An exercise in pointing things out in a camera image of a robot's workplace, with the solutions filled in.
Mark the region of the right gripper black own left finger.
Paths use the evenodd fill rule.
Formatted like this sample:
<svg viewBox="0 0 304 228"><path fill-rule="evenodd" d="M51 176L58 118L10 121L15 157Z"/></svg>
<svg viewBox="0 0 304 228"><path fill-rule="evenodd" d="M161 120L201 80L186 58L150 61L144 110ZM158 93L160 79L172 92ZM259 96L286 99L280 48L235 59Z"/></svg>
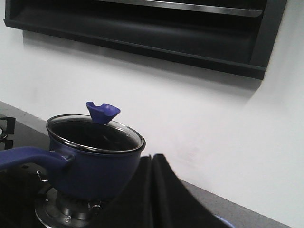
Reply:
<svg viewBox="0 0 304 228"><path fill-rule="evenodd" d="M150 156L142 157L130 182L90 224L91 228L151 228Z"/></svg>

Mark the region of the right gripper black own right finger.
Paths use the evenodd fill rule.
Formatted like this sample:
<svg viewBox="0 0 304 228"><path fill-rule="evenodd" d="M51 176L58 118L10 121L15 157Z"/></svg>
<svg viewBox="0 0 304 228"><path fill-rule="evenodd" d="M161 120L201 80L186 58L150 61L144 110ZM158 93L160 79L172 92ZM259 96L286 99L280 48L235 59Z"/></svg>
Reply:
<svg viewBox="0 0 304 228"><path fill-rule="evenodd" d="M152 215L155 228L232 228L212 214L187 190L166 157L152 159Z"/></svg>

